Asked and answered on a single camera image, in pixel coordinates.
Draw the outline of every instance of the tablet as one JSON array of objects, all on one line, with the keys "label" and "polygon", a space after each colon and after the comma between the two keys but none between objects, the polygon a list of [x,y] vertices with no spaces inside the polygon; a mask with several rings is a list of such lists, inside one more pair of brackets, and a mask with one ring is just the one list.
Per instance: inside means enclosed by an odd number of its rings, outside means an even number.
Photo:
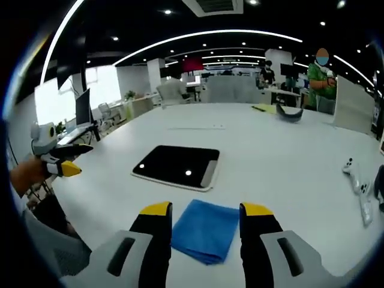
[{"label": "tablet", "polygon": [[160,145],[131,174],[162,184],[208,191],[217,174],[219,156],[215,149]]}]

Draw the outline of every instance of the white table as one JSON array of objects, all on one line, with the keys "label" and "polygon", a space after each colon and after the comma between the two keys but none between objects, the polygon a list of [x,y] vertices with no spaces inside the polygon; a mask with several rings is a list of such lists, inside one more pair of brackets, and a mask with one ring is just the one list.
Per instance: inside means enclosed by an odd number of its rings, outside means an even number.
[{"label": "white table", "polygon": [[[178,125],[223,124],[225,130],[172,130]],[[147,205],[173,202],[173,224],[192,199],[238,208],[241,202],[273,210],[284,230],[293,230],[322,255],[325,268],[343,275],[383,232],[378,203],[363,228],[358,197],[341,168],[351,156],[372,176],[384,156],[378,141],[329,123],[332,116],[304,111],[290,124],[249,104],[189,104],[154,109],[125,124],[81,155],[79,176],[53,183],[78,234],[95,249],[119,229],[128,230]],[[157,145],[221,151],[220,172],[207,193],[157,184],[130,175]],[[245,287],[239,229],[223,265],[206,266],[172,250],[167,287]]]}]

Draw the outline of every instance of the human arm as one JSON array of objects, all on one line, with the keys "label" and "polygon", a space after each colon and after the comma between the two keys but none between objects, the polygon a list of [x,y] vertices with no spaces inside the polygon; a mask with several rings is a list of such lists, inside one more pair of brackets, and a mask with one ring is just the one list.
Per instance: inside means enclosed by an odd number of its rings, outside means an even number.
[{"label": "human arm", "polygon": [[25,192],[36,183],[43,182],[48,176],[44,163],[39,158],[22,162],[10,171],[10,181],[18,195]]}]

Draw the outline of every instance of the white chair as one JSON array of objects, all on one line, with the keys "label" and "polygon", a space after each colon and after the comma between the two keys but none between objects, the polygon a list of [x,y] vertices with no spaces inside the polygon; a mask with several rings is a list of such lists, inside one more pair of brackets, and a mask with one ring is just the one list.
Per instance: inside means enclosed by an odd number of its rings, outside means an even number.
[{"label": "white chair", "polygon": [[118,121],[120,121],[121,119],[121,116],[120,116],[120,113],[119,113],[119,110],[117,109],[111,109],[107,103],[102,103],[98,106],[98,109],[100,110],[101,112],[101,115],[102,115],[102,119],[103,121],[108,121],[108,120],[112,120],[113,124],[117,124],[116,123],[116,118],[118,119]]},{"label": "white chair", "polygon": [[175,93],[175,91],[171,91],[170,87],[167,84],[162,84],[156,87],[158,93],[160,94],[161,101],[169,106],[169,105],[179,105],[187,103],[189,99],[183,99],[181,93]]}]

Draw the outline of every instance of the white wall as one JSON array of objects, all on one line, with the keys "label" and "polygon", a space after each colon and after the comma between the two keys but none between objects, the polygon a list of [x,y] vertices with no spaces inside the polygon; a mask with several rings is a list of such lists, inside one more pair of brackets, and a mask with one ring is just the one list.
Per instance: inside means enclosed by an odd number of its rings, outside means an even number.
[{"label": "white wall", "polygon": [[136,93],[151,93],[147,66],[117,67],[121,98],[132,90]]},{"label": "white wall", "polygon": [[8,120],[8,133],[16,160],[20,163],[31,153],[31,125],[37,122],[35,95],[26,97],[13,107]]}]

